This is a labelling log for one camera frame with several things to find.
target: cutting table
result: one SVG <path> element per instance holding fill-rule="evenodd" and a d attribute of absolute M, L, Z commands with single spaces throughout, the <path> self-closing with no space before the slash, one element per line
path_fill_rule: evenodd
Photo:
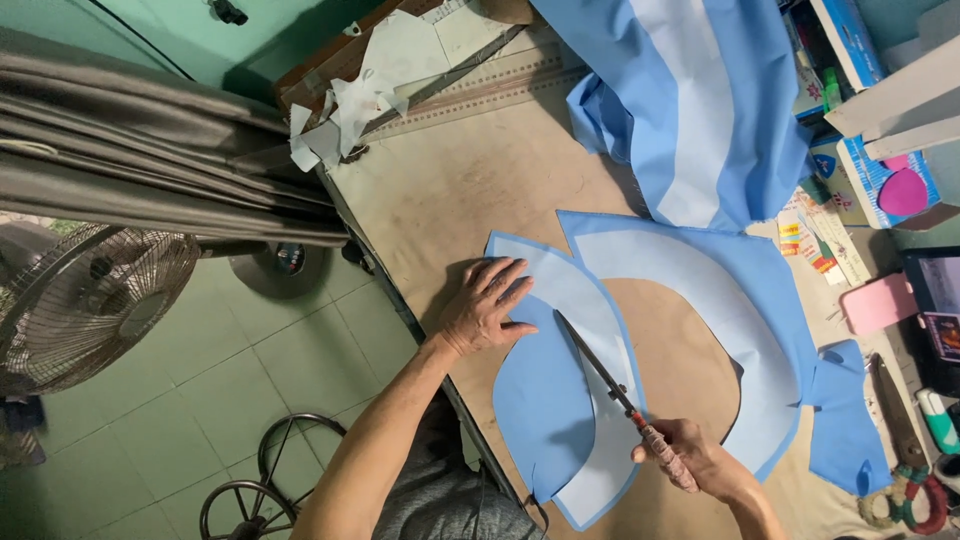
<path fill-rule="evenodd" d="M 377 140 L 359 160 L 320 176 L 395 300 L 426 332 L 436 328 L 453 292 L 448 285 L 456 283 L 452 278 L 483 256 L 491 230 L 569 253 L 557 209 L 645 212 L 630 169 L 588 155 L 571 136 L 561 93 Z M 777 228 L 757 224 L 748 232 L 773 238 Z M 838 306 L 849 287 L 829 286 L 802 257 L 788 260 L 816 345 L 850 338 Z M 656 283 L 606 280 L 605 285 L 623 312 L 650 413 L 692 418 L 720 440 L 736 416 L 739 388 L 729 357 L 707 326 L 683 298 Z M 857 340 L 864 354 L 896 357 L 882 332 Z M 503 489 L 540 521 L 492 408 L 493 381 L 507 353 L 497 349 L 463 359 L 446 390 Z M 894 376 L 910 403 L 900 371 Z M 892 466 L 889 434 L 882 416 L 875 419 Z M 787 530 L 797 540 L 892 534 L 868 527 L 857 514 L 855 497 L 808 471 L 812 420 L 812 408 L 805 407 L 797 436 L 764 483 Z M 739 538 L 725 507 L 707 495 L 674 488 L 651 466 L 641 467 L 626 496 L 585 532 L 574 531 L 552 503 L 543 507 L 550 517 L 548 536 L 555 540 Z"/>

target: metal wheel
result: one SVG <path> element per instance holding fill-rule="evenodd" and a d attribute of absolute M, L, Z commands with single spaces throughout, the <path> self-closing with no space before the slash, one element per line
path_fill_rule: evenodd
<path fill-rule="evenodd" d="M 280 461 L 280 456 L 283 454 L 283 447 L 286 445 L 287 436 L 290 434 L 290 429 L 297 421 L 313 422 L 315 424 L 320 424 L 337 433 L 341 437 L 347 435 L 347 430 L 340 425 L 336 420 L 331 420 L 325 416 L 319 414 L 313 414 L 310 412 L 298 412 L 274 422 L 272 426 L 263 434 L 263 437 L 260 439 L 260 447 L 256 452 L 256 466 L 260 471 L 260 482 L 271 489 L 274 493 L 277 493 L 285 503 L 294 508 L 295 511 L 299 511 L 298 504 L 304 499 L 310 496 L 313 493 L 313 488 L 310 488 L 309 491 L 299 496 L 296 499 L 293 499 L 285 494 L 274 483 L 274 471 L 276 470 L 276 465 Z M 279 445 L 280 448 L 276 451 L 276 458 L 274 462 L 268 466 L 268 456 L 267 452 L 271 448 L 271 441 L 274 440 L 275 435 L 280 431 L 284 430 L 283 438 L 280 439 Z"/>
<path fill-rule="evenodd" d="M 241 490 L 250 490 L 256 493 L 253 506 L 248 509 L 244 503 Z M 217 531 L 217 534 L 210 534 L 209 515 L 210 507 L 217 497 L 232 491 L 236 502 L 240 506 L 240 515 L 243 521 L 238 524 L 233 531 Z M 261 510 L 264 510 L 264 499 L 268 498 L 280 508 L 274 516 L 262 516 Z M 286 516 L 289 523 L 275 525 L 275 521 L 280 516 Z M 213 493 L 206 497 L 204 507 L 200 511 L 200 537 L 203 540 L 257 540 L 267 534 L 289 530 L 297 522 L 297 512 L 287 503 L 276 491 L 266 485 L 253 480 L 232 480 L 213 490 Z"/>

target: electric fan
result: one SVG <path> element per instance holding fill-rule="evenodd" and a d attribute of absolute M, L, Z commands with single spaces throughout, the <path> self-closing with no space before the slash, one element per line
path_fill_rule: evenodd
<path fill-rule="evenodd" d="M 2 225 L 0 396 L 57 392 L 99 373 L 166 313 L 200 258 L 230 257 L 253 290 L 295 298 L 316 286 L 323 252 L 308 263 L 302 244 L 93 224 L 61 237 Z"/>

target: scissors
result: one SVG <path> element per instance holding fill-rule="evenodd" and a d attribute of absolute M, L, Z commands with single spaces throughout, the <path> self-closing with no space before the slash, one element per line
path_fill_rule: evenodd
<path fill-rule="evenodd" d="M 630 398 L 628 398 L 626 394 L 626 387 L 618 384 L 616 380 L 613 379 L 610 372 L 607 371 L 607 368 L 604 367 L 599 358 L 597 358 L 593 351 L 590 350 L 590 347 L 587 346 L 584 338 L 581 337 L 573 328 L 573 325 L 570 324 L 570 321 L 567 321 L 566 317 L 564 317 L 558 309 L 554 309 L 554 313 L 556 313 L 557 316 L 560 317 L 561 322 L 564 323 L 567 333 L 569 333 L 573 339 L 573 344 L 577 346 L 577 349 L 583 353 L 590 365 L 593 366 L 593 369 L 600 375 L 600 378 L 610 387 L 610 399 L 619 401 L 620 404 L 623 405 L 627 418 L 634 423 L 640 435 L 643 435 L 643 440 L 650 445 L 650 449 L 660 461 L 660 466 L 670 479 L 688 493 L 700 491 L 697 480 L 693 478 L 693 475 L 687 470 L 686 465 L 680 461 L 680 458 L 674 454 L 673 449 L 671 449 L 670 445 L 663 439 L 663 435 L 657 431 L 656 428 L 648 424 L 646 419 L 643 418 L 643 415 L 641 415 L 640 412 L 636 410 L 636 407 L 634 407 L 634 404 L 630 402 Z"/>
<path fill-rule="evenodd" d="M 933 534 L 947 522 L 947 492 L 939 480 L 930 474 L 930 465 L 926 461 L 920 437 L 913 429 L 906 405 L 900 398 L 900 392 L 890 376 L 890 370 L 880 355 L 874 354 L 871 363 L 876 366 L 879 377 L 879 400 L 883 416 L 890 427 L 894 451 L 900 463 L 893 471 L 894 483 L 857 501 L 860 517 L 873 528 L 890 528 L 904 522 L 910 530 L 918 534 Z M 930 501 L 930 516 L 923 523 L 917 523 L 913 515 L 913 500 L 920 488 L 926 492 Z M 877 497 L 886 497 L 890 515 L 878 518 L 874 512 Z"/>

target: fan guard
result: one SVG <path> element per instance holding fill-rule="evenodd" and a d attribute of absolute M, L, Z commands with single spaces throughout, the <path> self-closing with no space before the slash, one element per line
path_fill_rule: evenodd
<path fill-rule="evenodd" d="M 99 373 L 166 313 L 200 255 L 190 234 L 78 228 L 0 298 L 0 395 L 57 392 Z"/>

